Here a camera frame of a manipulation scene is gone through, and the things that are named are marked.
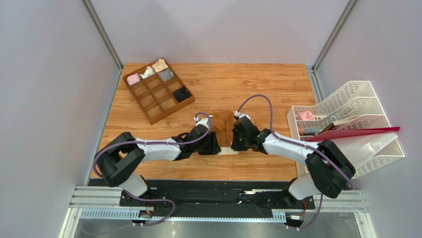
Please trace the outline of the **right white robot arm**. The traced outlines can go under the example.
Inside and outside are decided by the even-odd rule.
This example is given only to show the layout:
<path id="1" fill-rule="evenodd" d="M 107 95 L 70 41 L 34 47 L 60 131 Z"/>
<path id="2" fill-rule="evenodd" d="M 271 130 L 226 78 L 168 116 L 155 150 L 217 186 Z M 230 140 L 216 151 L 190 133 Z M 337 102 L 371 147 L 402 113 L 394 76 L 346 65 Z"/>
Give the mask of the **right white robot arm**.
<path id="1" fill-rule="evenodd" d="M 236 116 L 233 125 L 233 150 L 251 149 L 285 157 L 307 167 L 308 173 L 293 179 L 283 189 L 285 200 L 303 200 L 319 194 L 337 198 L 352 187 L 350 181 L 356 169 L 333 141 L 306 142 L 270 129 L 259 130 L 248 116 Z"/>

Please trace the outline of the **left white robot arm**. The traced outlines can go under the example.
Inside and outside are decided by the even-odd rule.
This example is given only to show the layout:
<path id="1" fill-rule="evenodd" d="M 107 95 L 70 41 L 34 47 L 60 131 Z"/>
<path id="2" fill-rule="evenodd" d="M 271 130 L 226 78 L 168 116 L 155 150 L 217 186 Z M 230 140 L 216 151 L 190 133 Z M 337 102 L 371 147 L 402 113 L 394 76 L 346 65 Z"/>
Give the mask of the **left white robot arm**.
<path id="1" fill-rule="evenodd" d="M 94 158 L 94 172 L 109 187 L 121 187 L 136 197 L 143 196 L 148 186 L 142 176 L 135 173 L 142 162 L 180 161 L 192 154 L 215 155 L 220 152 L 216 134 L 199 124 L 190 132 L 166 140 L 142 140 L 124 132 L 103 148 Z"/>

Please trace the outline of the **brown underwear white waistband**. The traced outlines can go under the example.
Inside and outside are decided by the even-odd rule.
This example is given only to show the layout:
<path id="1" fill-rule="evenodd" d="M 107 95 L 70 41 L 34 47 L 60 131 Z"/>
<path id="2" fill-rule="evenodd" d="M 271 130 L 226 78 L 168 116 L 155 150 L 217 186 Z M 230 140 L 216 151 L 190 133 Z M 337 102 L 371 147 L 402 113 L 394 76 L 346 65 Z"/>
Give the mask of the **brown underwear white waistband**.
<path id="1" fill-rule="evenodd" d="M 216 140 L 221 149 L 218 156 L 237 155 L 238 151 L 231 148 L 233 141 L 234 113 L 228 110 L 214 111 L 211 114 L 212 129 L 215 131 Z"/>

